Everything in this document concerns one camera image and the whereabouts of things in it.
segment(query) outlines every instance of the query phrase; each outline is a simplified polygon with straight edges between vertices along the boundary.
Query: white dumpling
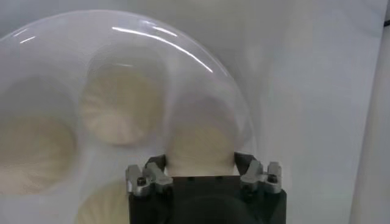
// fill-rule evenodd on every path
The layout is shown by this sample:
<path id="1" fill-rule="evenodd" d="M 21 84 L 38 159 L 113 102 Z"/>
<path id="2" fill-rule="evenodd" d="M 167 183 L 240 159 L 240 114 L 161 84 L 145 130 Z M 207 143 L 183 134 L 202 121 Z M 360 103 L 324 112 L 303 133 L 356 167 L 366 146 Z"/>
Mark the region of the white dumpling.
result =
<path id="1" fill-rule="evenodd" d="M 124 181 L 110 183 L 89 196 L 75 224 L 129 224 L 129 201 Z"/>
<path id="2" fill-rule="evenodd" d="M 160 122 L 163 100 L 148 78 L 117 69 L 87 84 L 80 113 L 100 140 L 129 145 L 144 139 Z"/>
<path id="3" fill-rule="evenodd" d="M 234 145 L 214 126 L 182 126 L 175 130 L 166 158 L 170 176 L 231 175 Z"/>
<path id="4" fill-rule="evenodd" d="M 50 117 L 21 117 L 0 129 L 0 194 L 37 194 L 64 179 L 73 132 Z"/>

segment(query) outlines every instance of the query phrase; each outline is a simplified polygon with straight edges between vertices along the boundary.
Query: white surface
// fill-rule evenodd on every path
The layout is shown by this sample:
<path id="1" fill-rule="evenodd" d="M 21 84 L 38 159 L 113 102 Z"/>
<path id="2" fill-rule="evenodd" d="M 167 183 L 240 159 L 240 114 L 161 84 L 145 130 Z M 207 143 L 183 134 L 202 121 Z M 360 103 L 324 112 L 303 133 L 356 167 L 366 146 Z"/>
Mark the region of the white surface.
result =
<path id="1" fill-rule="evenodd" d="M 351 224 L 390 223 L 390 28 L 374 79 Z"/>
<path id="2" fill-rule="evenodd" d="M 289 224 L 346 224 L 386 0 L 5 0 L 0 33 L 47 15 L 108 8 L 188 33 L 250 103 L 259 158 L 282 162 Z"/>
<path id="3" fill-rule="evenodd" d="M 386 12 L 386 18 L 385 20 L 389 20 L 390 19 L 390 4 L 388 4 L 388 9 L 387 9 L 387 12 Z"/>
<path id="4" fill-rule="evenodd" d="M 138 55 L 139 51 L 132 49 L 145 48 L 160 56 L 166 70 L 160 74 L 166 81 L 159 83 L 166 85 L 161 131 L 136 147 L 103 144 L 80 124 L 77 115 L 80 94 L 102 46 L 113 51 L 113 55 L 120 49 L 118 46 L 128 46 L 125 58 Z M 79 203 L 97 187 L 124 179 L 129 164 L 143 166 L 150 156 L 163 153 L 164 137 L 169 136 L 176 121 L 174 108 L 182 102 L 192 102 L 194 111 L 204 110 L 204 100 L 219 102 L 225 110 L 217 114 L 218 117 L 228 115 L 233 120 L 233 123 L 226 122 L 224 127 L 234 129 L 237 136 L 242 137 L 239 138 L 242 147 L 236 150 L 255 152 L 249 111 L 234 80 L 193 40 L 150 18 L 101 10 L 55 16 L 1 39 L 0 58 L 0 68 L 5 74 L 0 76 L 1 120 L 16 114 L 51 114 L 72 125 L 80 150 L 79 164 L 63 183 L 41 195 L 2 195 L 2 224 L 72 223 Z M 137 62 L 128 60 L 123 63 L 144 74 L 143 67 Z M 194 94 L 197 92 L 202 93 L 201 97 Z"/>

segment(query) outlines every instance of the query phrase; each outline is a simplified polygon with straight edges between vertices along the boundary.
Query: white background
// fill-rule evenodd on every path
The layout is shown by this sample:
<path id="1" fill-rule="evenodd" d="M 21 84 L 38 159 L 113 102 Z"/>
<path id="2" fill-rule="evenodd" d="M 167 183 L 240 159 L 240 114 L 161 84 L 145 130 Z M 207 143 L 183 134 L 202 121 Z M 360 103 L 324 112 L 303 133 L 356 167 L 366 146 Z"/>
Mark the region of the white background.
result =
<path id="1" fill-rule="evenodd" d="M 33 20 L 79 9 L 126 10 L 175 26 L 211 50 L 243 91 L 257 131 L 258 158 L 283 165 L 287 223 L 345 224 L 386 4 L 386 0 L 3 0 L 0 36 Z"/>
<path id="2" fill-rule="evenodd" d="M 390 27 L 383 34 L 350 222 L 390 223 Z"/>

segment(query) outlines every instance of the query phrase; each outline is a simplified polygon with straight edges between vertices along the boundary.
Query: white plate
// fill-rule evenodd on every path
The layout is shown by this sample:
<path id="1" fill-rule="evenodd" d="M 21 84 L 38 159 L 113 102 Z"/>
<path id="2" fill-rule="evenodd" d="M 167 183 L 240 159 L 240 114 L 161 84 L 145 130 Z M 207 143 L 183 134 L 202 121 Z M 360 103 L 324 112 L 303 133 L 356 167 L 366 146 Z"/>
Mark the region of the white plate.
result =
<path id="1" fill-rule="evenodd" d="M 130 57 L 142 54 L 132 51 L 133 47 L 159 55 L 165 67 L 161 83 L 166 113 L 162 135 L 142 147 L 119 149 L 85 131 L 77 104 L 96 58 L 116 52 Z M 73 223 L 78 206 L 96 188 L 124 178 L 128 164 L 142 165 L 148 157 L 163 153 L 172 125 L 188 119 L 177 116 L 183 109 L 203 115 L 227 111 L 239 136 L 237 151 L 255 153 L 249 112 L 232 77 L 194 40 L 154 19 L 93 10 L 39 20 L 0 40 L 0 68 L 1 120 L 15 114 L 54 114 L 74 127 L 80 152 L 69 177 L 50 190 L 40 195 L 0 196 L 2 224 Z M 223 110 L 215 110 L 215 102 Z M 197 114 L 190 118 L 198 119 Z"/>

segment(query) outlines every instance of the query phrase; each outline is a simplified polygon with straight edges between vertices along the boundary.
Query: steamed dumpling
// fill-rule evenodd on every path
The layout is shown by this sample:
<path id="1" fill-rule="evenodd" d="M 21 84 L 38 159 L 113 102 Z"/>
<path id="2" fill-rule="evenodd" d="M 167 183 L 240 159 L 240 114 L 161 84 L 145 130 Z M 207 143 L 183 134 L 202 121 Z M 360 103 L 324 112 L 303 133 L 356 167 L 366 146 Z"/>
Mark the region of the steamed dumpling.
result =
<path id="1" fill-rule="evenodd" d="M 62 180 L 76 152 L 72 131 L 54 118 L 14 119 L 0 129 L 0 194 L 37 194 Z"/>
<path id="2" fill-rule="evenodd" d="M 124 181 L 97 190 L 79 208 L 75 224 L 129 224 L 129 201 Z"/>
<path id="3" fill-rule="evenodd" d="M 145 138 L 160 122 L 163 99 L 147 78 L 117 69 L 87 84 L 80 112 L 87 129 L 99 139 L 129 145 Z"/>
<path id="4" fill-rule="evenodd" d="M 212 125 L 182 126 L 175 130 L 166 157 L 170 176 L 231 175 L 234 145 Z"/>

